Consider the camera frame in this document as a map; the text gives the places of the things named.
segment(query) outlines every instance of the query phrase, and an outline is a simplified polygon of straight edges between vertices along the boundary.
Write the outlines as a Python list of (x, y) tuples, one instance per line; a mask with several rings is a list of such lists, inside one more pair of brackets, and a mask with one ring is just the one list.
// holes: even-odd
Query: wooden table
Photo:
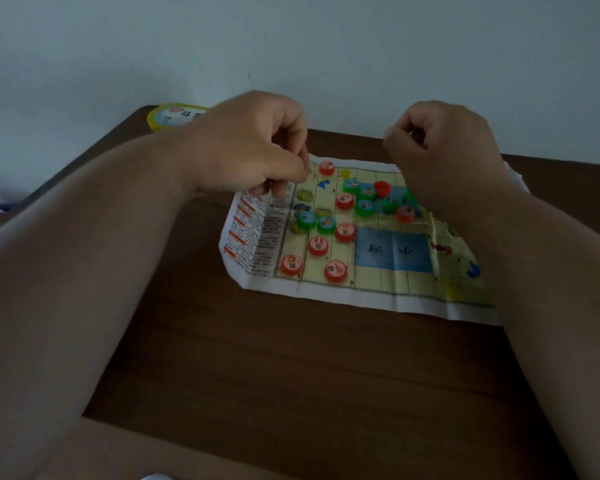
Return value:
[[(149, 132), (151, 108), (31, 199)], [(386, 160), (372, 138), (312, 130), (308, 147)], [(600, 166), (507, 160), (600, 232)], [(575, 476), (502, 329), (243, 290), (217, 248), (229, 202), (183, 210), (88, 418), (302, 479)]]

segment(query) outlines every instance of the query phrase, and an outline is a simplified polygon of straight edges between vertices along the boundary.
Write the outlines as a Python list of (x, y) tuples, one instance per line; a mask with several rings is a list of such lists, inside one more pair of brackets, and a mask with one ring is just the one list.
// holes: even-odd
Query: board game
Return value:
[(310, 167), (284, 199), (235, 195), (220, 251), (241, 286), (498, 324), (471, 250), (395, 165), (312, 155)]

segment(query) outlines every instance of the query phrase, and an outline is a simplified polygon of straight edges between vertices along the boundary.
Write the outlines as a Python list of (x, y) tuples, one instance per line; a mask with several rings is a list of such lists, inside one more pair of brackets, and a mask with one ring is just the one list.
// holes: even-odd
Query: yellow lid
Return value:
[(160, 131), (169, 126), (183, 126), (191, 122), (196, 116), (204, 114), (209, 110), (208, 107), (194, 106), (193, 104), (184, 104), (172, 102), (158, 106), (147, 115), (146, 120), (152, 131)]

